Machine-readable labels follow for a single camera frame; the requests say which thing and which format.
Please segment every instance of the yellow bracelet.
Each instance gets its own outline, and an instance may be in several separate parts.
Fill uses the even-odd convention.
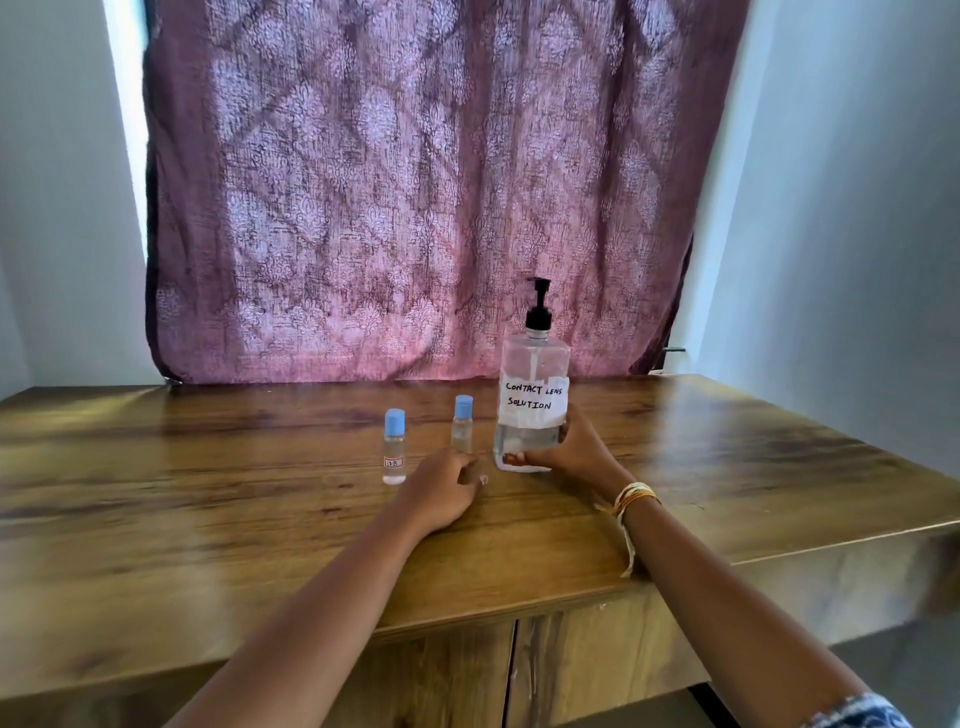
[[[630,540],[630,534],[627,533],[627,526],[623,524],[623,517],[627,513],[627,506],[635,500],[640,500],[642,497],[656,498],[657,503],[660,503],[660,499],[657,497],[657,494],[654,493],[654,489],[649,485],[646,483],[631,483],[620,491],[620,495],[616,497],[612,508],[606,508],[602,505],[596,506],[598,510],[609,513],[616,518],[620,530],[623,531],[623,538],[627,541],[627,553],[630,555],[630,563],[627,565],[627,570],[620,574],[620,578],[622,579],[628,578],[634,572],[634,560],[636,559],[634,542]]]

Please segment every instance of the blue cap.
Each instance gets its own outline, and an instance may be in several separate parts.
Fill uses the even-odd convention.
[[[387,419],[384,422],[383,434],[387,437],[399,437],[403,434],[405,427],[404,414],[402,409],[388,409]]]
[[[453,416],[457,420],[473,419],[473,397],[470,395],[457,395],[457,399],[454,400],[454,402]]]

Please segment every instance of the person's left hand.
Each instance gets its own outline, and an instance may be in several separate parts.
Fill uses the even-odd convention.
[[[487,477],[480,475],[470,483],[458,481],[464,468],[475,459],[442,449],[423,458],[417,469],[407,475],[396,495],[396,506],[413,519],[421,536],[446,528],[473,503]]]

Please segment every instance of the wooden countertop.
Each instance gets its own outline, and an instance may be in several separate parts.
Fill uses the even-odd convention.
[[[492,381],[32,390],[0,405],[0,698],[225,659],[390,497],[384,411],[407,411],[416,461],[459,393],[490,483],[414,553],[377,635],[642,588],[569,484],[493,466]],[[960,523],[956,481],[708,379],[571,397],[734,563]]]

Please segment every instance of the vial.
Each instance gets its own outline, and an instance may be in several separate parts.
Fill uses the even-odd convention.
[[[450,446],[458,452],[473,453],[473,397],[457,395],[453,404]]]
[[[388,409],[383,426],[383,482],[399,485],[407,479],[403,462],[403,435],[405,432],[402,409]]]

